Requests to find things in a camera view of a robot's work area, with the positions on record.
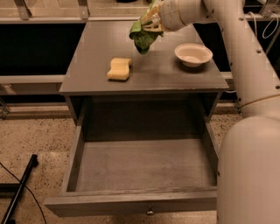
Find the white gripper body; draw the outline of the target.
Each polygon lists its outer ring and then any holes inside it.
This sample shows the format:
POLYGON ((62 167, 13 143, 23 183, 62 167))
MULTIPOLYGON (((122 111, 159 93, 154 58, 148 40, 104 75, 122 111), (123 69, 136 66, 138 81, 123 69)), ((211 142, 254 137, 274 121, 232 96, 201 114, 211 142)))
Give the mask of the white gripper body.
POLYGON ((185 7, 185 0, 164 0, 159 10, 161 25, 169 32, 185 27, 183 19, 185 7))

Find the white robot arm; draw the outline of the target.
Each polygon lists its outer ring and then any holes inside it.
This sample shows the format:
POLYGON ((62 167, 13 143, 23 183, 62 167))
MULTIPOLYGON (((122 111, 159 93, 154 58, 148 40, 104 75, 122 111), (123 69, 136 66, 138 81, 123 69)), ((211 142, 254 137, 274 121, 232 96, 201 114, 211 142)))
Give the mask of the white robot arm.
POLYGON ((244 0, 156 0, 146 31, 216 22, 242 119, 219 151, 217 224, 280 224, 280 79, 243 12, 244 0))

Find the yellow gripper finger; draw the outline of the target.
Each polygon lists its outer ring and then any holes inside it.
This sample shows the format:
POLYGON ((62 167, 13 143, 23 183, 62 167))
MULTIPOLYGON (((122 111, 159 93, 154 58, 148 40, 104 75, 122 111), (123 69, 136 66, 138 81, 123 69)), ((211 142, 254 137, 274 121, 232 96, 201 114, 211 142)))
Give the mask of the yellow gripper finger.
POLYGON ((142 29, 147 32, 163 32, 165 30, 160 23, 142 24, 142 29))
POLYGON ((152 2, 148 10, 140 17, 142 23, 148 23, 153 19, 159 18, 159 11, 161 8, 161 2, 152 2))

